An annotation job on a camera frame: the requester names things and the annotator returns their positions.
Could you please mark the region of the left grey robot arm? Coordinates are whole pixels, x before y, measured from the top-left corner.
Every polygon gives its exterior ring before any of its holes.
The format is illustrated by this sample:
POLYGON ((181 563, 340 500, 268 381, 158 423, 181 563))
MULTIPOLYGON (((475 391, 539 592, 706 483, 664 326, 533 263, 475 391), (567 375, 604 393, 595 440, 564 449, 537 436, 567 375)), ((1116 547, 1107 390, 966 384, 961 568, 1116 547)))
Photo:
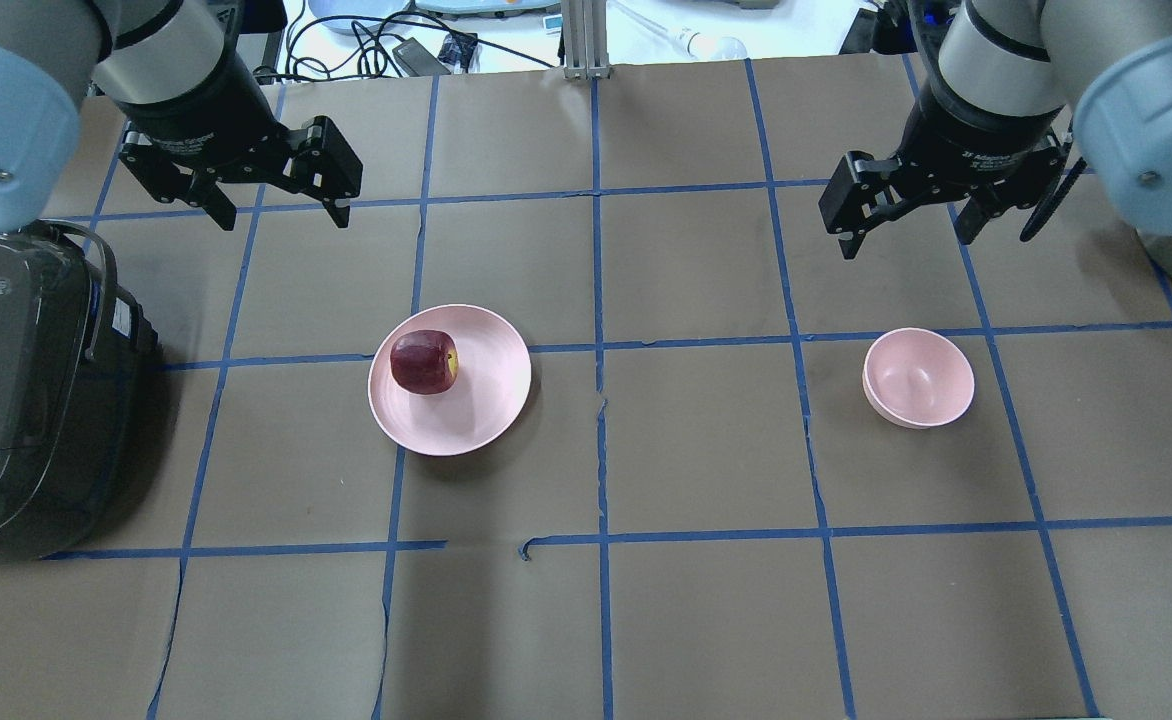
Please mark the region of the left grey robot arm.
POLYGON ((205 1, 0 1, 0 233, 36 220, 97 88, 128 118, 120 159, 162 204, 225 231, 225 184, 320 202, 348 227, 363 167, 327 117, 289 129, 205 1))

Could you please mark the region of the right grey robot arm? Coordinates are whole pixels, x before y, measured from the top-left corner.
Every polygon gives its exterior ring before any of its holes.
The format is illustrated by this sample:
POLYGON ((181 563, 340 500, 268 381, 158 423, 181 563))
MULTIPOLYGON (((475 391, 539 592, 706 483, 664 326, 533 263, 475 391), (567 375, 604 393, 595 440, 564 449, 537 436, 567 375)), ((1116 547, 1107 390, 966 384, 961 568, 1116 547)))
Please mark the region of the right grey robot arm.
POLYGON ((897 150, 843 155, 819 201, 854 259, 871 231, 961 202, 969 245, 1011 209, 1031 242, 1081 174, 1172 237, 1172 1, 883 1, 925 79, 897 150))

